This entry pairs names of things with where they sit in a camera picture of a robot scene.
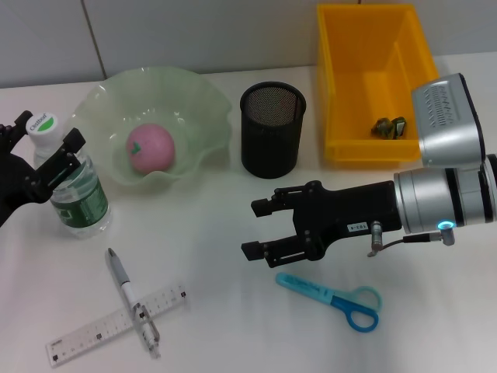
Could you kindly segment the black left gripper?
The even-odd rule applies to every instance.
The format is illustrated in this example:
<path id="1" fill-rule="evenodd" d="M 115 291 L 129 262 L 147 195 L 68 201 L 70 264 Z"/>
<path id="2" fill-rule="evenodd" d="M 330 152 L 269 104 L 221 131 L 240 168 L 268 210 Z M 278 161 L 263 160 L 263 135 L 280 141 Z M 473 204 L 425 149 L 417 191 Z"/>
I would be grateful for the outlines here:
<path id="1" fill-rule="evenodd" d="M 13 125 L 0 124 L 0 227 L 25 204 L 43 204 L 55 190 L 68 187 L 82 162 L 78 153 L 85 139 L 76 128 L 67 134 L 61 127 L 35 131 L 26 124 L 33 114 L 25 110 Z M 34 168 L 9 154 L 28 134 L 34 144 Z"/>

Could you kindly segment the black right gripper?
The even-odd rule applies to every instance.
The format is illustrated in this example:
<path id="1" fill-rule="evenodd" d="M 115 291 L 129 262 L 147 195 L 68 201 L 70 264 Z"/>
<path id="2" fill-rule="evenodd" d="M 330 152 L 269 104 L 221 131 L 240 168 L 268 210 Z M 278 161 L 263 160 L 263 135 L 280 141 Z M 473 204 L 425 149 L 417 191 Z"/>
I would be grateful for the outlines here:
<path id="1" fill-rule="evenodd" d="M 319 181 L 276 188 L 271 198 L 254 200 L 251 208 L 257 218 L 278 211 L 293 212 L 297 235 L 242 244 L 248 261 L 265 260 L 270 268 L 320 260 L 334 242 L 370 235 L 376 221 L 385 232 L 401 228 L 391 181 L 344 190 L 326 190 Z"/>

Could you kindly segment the blue scissors with sheath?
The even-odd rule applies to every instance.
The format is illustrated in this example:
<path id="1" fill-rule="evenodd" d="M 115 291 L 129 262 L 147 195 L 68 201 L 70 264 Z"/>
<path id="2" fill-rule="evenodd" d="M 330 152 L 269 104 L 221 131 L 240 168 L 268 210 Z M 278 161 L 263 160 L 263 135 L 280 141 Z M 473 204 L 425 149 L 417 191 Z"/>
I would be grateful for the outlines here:
<path id="1" fill-rule="evenodd" d="M 383 308 L 383 300 L 375 288 L 360 286 L 352 291 L 341 291 L 284 272 L 275 276 L 275 282 L 286 289 L 340 310 L 350 327 L 359 333 L 375 330 L 380 321 L 379 313 Z M 354 313 L 371 318 L 372 323 L 369 326 L 358 325 L 354 321 Z"/>

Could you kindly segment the clear green-label water bottle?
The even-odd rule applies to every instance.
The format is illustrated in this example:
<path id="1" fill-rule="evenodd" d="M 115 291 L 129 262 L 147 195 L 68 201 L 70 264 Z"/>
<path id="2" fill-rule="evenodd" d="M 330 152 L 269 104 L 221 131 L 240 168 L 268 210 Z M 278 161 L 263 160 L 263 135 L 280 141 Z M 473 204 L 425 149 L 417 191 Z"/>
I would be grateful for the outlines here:
<path id="1" fill-rule="evenodd" d="M 63 144 L 64 125 L 49 112 L 36 113 L 26 124 L 34 144 L 36 167 L 47 161 Z M 80 166 L 54 190 L 50 202 L 68 231 L 86 239 L 103 232 L 111 222 L 111 209 L 97 176 L 95 166 L 85 149 L 77 153 Z"/>

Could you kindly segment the pink toy peach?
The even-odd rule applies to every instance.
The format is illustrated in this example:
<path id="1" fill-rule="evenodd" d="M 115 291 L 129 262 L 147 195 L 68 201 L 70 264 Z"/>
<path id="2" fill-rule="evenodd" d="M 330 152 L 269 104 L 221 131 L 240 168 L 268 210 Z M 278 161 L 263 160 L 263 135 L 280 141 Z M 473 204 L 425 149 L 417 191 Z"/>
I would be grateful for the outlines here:
<path id="1" fill-rule="evenodd" d="M 141 174 L 166 170 L 173 164 L 176 153 L 171 134 L 154 123 L 134 128 L 125 148 L 132 168 Z"/>

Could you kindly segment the green plastic wrapper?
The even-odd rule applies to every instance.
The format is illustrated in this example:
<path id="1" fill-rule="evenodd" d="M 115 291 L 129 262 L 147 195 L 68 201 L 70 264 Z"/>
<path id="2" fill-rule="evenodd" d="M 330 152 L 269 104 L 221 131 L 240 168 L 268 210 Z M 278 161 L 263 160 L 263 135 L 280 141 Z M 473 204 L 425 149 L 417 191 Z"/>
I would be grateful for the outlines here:
<path id="1" fill-rule="evenodd" d="M 377 138 L 397 140 L 403 136 L 406 124 L 404 117 L 396 117 L 393 120 L 382 117 L 376 121 L 370 132 Z"/>

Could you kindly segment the green glass fruit plate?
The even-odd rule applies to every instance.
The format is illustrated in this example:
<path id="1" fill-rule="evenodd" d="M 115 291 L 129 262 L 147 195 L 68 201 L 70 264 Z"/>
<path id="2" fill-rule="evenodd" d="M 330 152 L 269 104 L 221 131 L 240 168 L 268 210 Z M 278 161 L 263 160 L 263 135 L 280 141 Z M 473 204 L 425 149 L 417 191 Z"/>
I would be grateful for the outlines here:
<path id="1" fill-rule="evenodd" d="M 173 183 L 227 151 L 230 112 L 228 98 L 202 75 L 170 66 L 137 68 L 96 86 L 66 126 L 79 129 L 99 174 L 145 188 Z M 157 124 L 172 136 L 175 153 L 167 169 L 144 175 L 131 165 L 127 139 L 142 124 Z"/>

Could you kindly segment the black mesh pen holder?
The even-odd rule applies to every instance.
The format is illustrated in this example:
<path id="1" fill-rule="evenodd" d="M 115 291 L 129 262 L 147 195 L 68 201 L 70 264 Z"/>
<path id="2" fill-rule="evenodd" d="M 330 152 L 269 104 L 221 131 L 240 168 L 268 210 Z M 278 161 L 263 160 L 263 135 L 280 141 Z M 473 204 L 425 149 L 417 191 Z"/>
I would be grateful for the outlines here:
<path id="1" fill-rule="evenodd" d="M 260 82 L 243 93 L 241 158 L 248 172 L 276 179 L 293 170 L 306 108 L 303 94 L 285 82 Z"/>

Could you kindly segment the grey and white pen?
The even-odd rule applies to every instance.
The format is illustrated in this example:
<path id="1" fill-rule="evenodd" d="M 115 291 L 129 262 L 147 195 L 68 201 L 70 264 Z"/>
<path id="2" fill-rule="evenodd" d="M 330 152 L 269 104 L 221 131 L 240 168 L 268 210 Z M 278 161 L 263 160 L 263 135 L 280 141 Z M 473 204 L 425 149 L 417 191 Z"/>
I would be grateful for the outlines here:
<path id="1" fill-rule="evenodd" d="M 108 248 L 107 252 L 111 273 L 120 287 L 131 321 L 140 333 L 151 357 L 159 359 L 161 357 L 158 349 L 160 334 L 155 323 L 145 305 L 141 304 L 135 296 L 131 287 L 130 278 L 123 268 L 123 264 L 118 255 L 111 248 Z"/>

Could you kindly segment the transparent plastic ruler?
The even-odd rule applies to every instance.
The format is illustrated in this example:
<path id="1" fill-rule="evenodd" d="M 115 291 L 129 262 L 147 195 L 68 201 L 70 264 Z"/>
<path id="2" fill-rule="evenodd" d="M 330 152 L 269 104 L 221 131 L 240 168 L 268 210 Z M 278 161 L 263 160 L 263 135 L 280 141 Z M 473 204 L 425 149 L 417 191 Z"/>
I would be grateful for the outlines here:
<path id="1" fill-rule="evenodd" d="M 165 287 L 146 295 L 139 301 L 140 308 L 136 316 L 123 307 L 47 343 L 50 365 L 56 368 L 66 364 L 130 330 L 136 331 L 150 355 L 158 358 L 160 333 L 155 320 L 185 303 L 186 291 L 181 285 Z"/>

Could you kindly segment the yellow plastic bin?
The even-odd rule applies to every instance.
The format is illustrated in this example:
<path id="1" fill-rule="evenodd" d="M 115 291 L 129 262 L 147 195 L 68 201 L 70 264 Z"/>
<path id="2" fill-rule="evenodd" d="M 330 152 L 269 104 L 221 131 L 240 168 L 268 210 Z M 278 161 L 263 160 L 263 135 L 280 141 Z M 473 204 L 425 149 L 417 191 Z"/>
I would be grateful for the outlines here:
<path id="1" fill-rule="evenodd" d="M 343 168 L 390 168 L 420 158 L 412 90 L 439 77 L 410 4 L 317 7 L 317 83 L 324 158 Z M 404 134 L 370 132 L 382 117 Z"/>

